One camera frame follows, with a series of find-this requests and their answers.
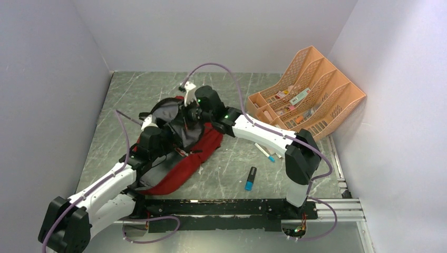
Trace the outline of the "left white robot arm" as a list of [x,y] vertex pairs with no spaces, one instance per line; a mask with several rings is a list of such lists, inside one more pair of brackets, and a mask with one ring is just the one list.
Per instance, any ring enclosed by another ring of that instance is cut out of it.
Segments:
[[91,239],[121,218],[144,216],[146,204],[134,186],[155,159],[173,150],[173,133],[154,124],[145,127],[114,167],[84,190],[48,205],[38,241],[42,252],[83,252]]

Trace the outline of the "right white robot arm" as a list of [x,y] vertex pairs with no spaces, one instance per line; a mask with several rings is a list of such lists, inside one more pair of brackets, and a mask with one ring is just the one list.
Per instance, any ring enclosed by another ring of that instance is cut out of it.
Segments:
[[305,210],[313,174],[323,159],[311,133],[304,129],[284,130],[225,106],[218,93],[207,85],[197,87],[186,82],[179,90],[184,93],[185,122],[210,123],[222,134],[270,147],[285,159],[290,183],[284,210],[288,217],[298,218]]

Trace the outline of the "red student backpack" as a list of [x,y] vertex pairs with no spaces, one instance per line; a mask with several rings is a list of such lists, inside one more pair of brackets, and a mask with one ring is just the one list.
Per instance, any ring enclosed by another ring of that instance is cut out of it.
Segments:
[[134,189],[144,195],[167,195],[178,190],[211,155],[221,146],[223,134],[210,123],[186,126],[180,113],[183,98],[176,96],[158,102],[150,112],[142,112],[139,118],[152,114],[158,128],[166,130],[174,151],[158,158],[139,155],[139,137],[132,146],[131,155],[140,160]]

